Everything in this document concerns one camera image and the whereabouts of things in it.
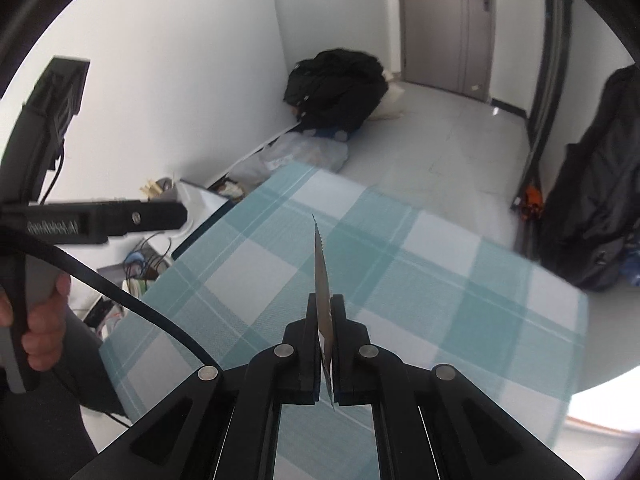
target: gray door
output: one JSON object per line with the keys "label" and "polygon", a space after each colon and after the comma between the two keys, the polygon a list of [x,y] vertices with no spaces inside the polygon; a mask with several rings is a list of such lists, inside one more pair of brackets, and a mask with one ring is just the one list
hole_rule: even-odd
{"label": "gray door", "polygon": [[492,0],[402,0],[404,79],[487,99]]}

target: blue fabric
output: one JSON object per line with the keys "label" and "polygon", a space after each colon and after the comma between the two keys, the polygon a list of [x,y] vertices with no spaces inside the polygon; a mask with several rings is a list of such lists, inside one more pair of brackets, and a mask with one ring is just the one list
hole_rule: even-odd
{"label": "blue fabric", "polygon": [[[373,343],[421,367],[454,365],[553,442],[577,381],[586,297],[505,248],[340,176],[298,163],[281,168],[143,300],[224,368],[245,364],[305,314],[314,290],[312,216],[331,290]],[[199,365],[133,314],[101,353],[132,420]],[[315,407],[285,406],[278,460],[284,478],[376,478],[370,410],[334,411],[324,389]]]}

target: black garment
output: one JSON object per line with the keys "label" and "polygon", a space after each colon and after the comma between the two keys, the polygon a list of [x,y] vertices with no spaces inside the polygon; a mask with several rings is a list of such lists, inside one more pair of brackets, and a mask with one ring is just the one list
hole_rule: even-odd
{"label": "black garment", "polygon": [[373,56],[336,48],[300,61],[284,100],[298,110],[298,131],[337,127],[348,134],[376,109],[388,85]]}
{"label": "black garment", "polygon": [[617,70],[596,117],[567,146],[546,200],[543,266],[580,288],[603,290],[620,273],[625,241],[640,215],[640,70]]}
{"label": "black garment", "polygon": [[67,309],[63,355],[55,374],[41,374],[35,390],[15,395],[0,368],[0,478],[66,480],[97,455],[80,403],[124,415],[98,354],[100,344]]}

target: person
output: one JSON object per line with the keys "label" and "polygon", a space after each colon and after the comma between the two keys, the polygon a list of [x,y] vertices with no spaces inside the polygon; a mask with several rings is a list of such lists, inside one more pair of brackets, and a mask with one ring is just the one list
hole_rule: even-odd
{"label": "person", "polygon": [[[80,405],[125,415],[98,354],[101,341],[69,309],[68,274],[60,274],[50,298],[28,314],[22,346],[41,372],[31,392],[13,394],[0,364],[0,478],[67,480],[97,452],[82,422]],[[0,326],[13,311],[0,294]]]}

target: serrated blade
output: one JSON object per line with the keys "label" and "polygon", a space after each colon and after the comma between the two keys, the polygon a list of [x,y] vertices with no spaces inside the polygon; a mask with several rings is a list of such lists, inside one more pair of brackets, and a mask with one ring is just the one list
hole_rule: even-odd
{"label": "serrated blade", "polygon": [[322,371],[324,380],[329,392],[331,404],[334,403],[331,385],[331,354],[334,347],[334,324],[331,319],[331,306],[329,292],[329,276],[326,272],[324,253],[322,252],[322,237],[318,229],[318,222],[314,218],[316,225],[316,313],[318,315],[318,339],[320,341],[320,351],[322,354]]}

